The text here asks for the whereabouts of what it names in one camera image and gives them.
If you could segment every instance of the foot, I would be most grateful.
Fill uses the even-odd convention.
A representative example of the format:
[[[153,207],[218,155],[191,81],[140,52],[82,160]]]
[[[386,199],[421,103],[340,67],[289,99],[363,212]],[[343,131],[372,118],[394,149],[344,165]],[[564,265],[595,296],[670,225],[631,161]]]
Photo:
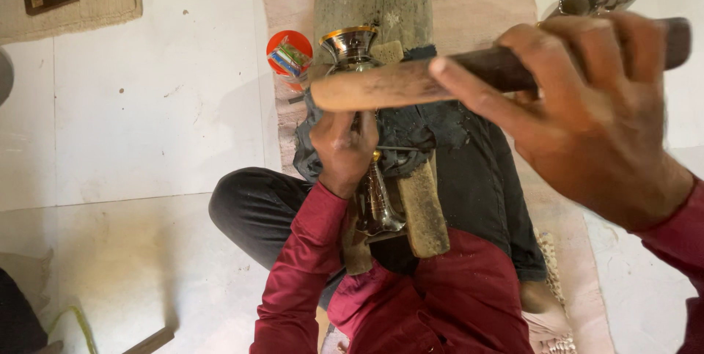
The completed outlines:
[[[573,353],[575,345],[567,315],[550,287],[544,281],[524,281],[520,297],[533,351],[536,354]]]

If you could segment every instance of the pink rug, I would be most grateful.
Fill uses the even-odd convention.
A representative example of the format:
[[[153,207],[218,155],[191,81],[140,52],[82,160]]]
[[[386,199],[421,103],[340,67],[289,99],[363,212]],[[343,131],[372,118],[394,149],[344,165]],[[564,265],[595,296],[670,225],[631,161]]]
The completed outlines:
[[[313,45],[313,0],[264,0],[269,35],[294,29]],[[487,47],[511,26],[536,21],[534,0],[432,0],[434,41],[441,55]],[[279,142],[284,173],[298,176],[292,166],[293,133],[305,119],[303,103],[289,105],[297,96],[277,86]],[[517,158],[517,167],[533,221],[542,232],[555,237],[560,279],[567,309],[581,354],[613,353],[598,276],[581,210],[547,187]]]

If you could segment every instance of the wooden handle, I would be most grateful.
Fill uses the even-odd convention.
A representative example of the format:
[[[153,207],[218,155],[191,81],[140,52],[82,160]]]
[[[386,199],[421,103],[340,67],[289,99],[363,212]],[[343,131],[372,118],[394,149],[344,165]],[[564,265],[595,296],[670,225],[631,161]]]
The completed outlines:
[[[691,25],[682,17],[658,21],[667,24],[665,69],[671,70],[684,64],[691,55]],[[500,91],[538,87],[531,73],[507,48],[489,48],[450,57]],[[402,62],[325,77],[312,82],[312,97],[318,107],[330,111],[374,110],[453,99],[430,77],[428,62]]]
[[[661,19],[667,25],[665,69],[684,64],[691,54],[691,25],[683,17]],[[535,90],[538,85],[516,55],[507,48],[497,47],[450,56],[468,71],[500,91]]]

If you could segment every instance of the floor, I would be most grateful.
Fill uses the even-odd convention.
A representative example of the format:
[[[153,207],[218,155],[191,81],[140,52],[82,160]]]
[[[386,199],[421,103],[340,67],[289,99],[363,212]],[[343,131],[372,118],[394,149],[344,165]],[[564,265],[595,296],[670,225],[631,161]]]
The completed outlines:
[[[539,15],[555,0],[536,0]],[[696,0],[639,0],[685,16]],[[102,354],[165,324],[164,353],[244,353],[267,271],[210,222],[217,180],[245,166],[280,170],[261,0],[144,0],[125,25],[3,47],[15,88],[0,107],[0,252],[49,249],[48,324],[79,304]],[[667,146],[704,176],[704,62],[667,74]],[[586,213],[617,351],[673,353],[689,282],[622,229]],[[55,332],[86,353],[75,320]]]

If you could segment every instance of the green wire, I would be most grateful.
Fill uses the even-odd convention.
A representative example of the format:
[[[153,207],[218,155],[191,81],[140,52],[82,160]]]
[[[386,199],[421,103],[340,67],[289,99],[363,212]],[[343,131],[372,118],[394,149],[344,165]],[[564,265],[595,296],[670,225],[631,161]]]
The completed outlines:
[[[81,313],[81,310],[78,310],[78,307],[75,307],[74,305],[68,306],[66,310],[56,316],[54,321],[48,327],[47,335],[51,335],[51,332],[54,331],[54,328],[56,328],[56,325],[58,324],[58,319],[61,318],[62,315],[68,313],[69,310],[73,311],[73,313],[76,314],[76,321],[78,321],[78,325],[81,327],[81,331],[83,331],[83,337],[86,339],[86,346],[88,346],[88,352],[90,354],[97,354],[98,351],[95,349],[93,334],[90,332],[88,323],[86,322],[83,313]]]

